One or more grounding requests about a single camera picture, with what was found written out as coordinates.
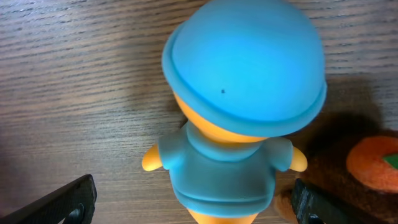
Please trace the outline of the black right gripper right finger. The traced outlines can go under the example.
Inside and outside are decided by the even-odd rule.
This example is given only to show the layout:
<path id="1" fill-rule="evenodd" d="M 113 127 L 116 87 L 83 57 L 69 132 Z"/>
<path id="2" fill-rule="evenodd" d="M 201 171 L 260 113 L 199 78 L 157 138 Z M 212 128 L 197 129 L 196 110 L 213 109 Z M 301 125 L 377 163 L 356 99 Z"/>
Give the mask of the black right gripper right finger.
<path id="1" fill-rule="evenodd" d="M 299 224 L 384 223 L 302 179 L 295 181 L 291 204 Z"/>

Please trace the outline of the orange duck toy blue hat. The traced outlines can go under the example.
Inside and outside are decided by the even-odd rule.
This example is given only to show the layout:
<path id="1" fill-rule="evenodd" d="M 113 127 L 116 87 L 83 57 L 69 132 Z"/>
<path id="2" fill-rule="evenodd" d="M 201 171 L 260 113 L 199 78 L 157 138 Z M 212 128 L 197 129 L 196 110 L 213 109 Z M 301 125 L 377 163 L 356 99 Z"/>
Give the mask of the orange duck toy blue hat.
<path id="1" fill-rule="evenodd" d="M 326 99 L 316 28 L 287 1 L 210 1 L 172 32 L 162 70 L 187 122 L 145 153 L 143 169 L 168 170 L 198 223 L 252 223 L 276 172 L 307 168 L 287 136 Z"/>

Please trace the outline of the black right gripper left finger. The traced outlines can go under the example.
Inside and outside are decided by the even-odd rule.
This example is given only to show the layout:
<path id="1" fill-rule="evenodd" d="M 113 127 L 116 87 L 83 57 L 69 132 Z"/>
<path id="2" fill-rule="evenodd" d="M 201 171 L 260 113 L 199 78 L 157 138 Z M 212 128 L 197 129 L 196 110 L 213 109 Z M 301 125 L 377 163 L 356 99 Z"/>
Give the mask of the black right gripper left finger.
<path id="1" fill-rule="evenodd" d="M 93 176 L 83 175 L 1 218 L 2 224 L 91 224 L 97 191 Z"/>

